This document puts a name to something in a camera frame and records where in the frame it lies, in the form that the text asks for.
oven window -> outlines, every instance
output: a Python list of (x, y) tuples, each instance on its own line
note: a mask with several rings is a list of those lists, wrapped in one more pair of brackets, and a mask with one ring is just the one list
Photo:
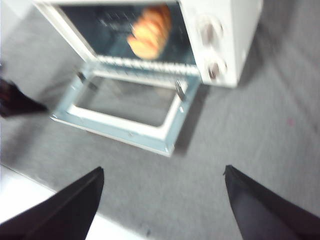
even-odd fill
[(82, 109), (155, 127), (161, 126), (176, 95), (165, 88), (94, 76), (75, 102)]
[[(195, 64), (186, 26), (178, 3), (167, 3), (171, 31), (163, 51), (153, 61)], [(96, 55), (139, 59), (127, 37), (148, 5), (63, 5), (64, 17), (81, 34)]]

gray carpet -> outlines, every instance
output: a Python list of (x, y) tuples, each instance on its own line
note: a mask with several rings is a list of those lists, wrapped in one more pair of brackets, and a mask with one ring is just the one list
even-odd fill
[[(241, 85), (199, 89), (171, 158), (36, 114), (1, 120), (2, 164), (54, 190), (102, 166), (99, 212), (156, 240), (241, 239), (227, 164), (320, 216), (319, 16), (318, 0), (266, 0)], [(82, 62), (35, 9), (1, 50), (51, 110)]]

oven door frame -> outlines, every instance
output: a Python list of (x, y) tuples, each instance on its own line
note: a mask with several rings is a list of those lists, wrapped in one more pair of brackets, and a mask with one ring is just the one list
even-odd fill
[[(72, 84), (66, 90), (51, 119), (170, 157), (201, 83), (201, 77), (130, 70), (131, 73), (128, 75), (124, 67), (109, 66), (101, 62), (85, 63), (81, 73), (86, 80), (83, 81), (78, 75), (74, 76)], [(169, 89), (172, 89), (178, 81), (183, 97), (181, 92), (176, 92), (164, 123), (160, 126), (147, 125), (75, 106), (75, 101), (90, 84), (90, 79), (95, 76)]]

oven rack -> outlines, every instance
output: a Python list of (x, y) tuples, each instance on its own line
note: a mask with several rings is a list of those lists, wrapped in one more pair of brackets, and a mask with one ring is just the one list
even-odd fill
[(106, 63), (112, 66), (133, 68), (146, 71), (155, 71), (169, 74), (178, 75), (191, 75), (199, 76), (199, 70), (197, 65), (184, 64), (184, 63), (172, 63), (172, 62), (157, 62), (157, 61), (146, 61), (139, 59), (130, 59), (123, 57), (114, 56), (97, 56), (97, 60), (102, 63)]

knob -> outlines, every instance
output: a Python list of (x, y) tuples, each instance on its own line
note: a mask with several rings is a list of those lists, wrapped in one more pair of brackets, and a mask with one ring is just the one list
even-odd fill
[(209, 73), (209, 77), (210, 77), (211, 81), (213, 81), (213, 82), (216, 81), (217, 77), (220, 74), (218, 64), (217, 63), (213, 63), (213, 64), (209, 65), (208, 73)]
[(206, 23), (201, 31), (201, 39), (202, 39), (202, 44), (204, 46), (208, 46), (214, 42), (214, 26), (211, 23)]

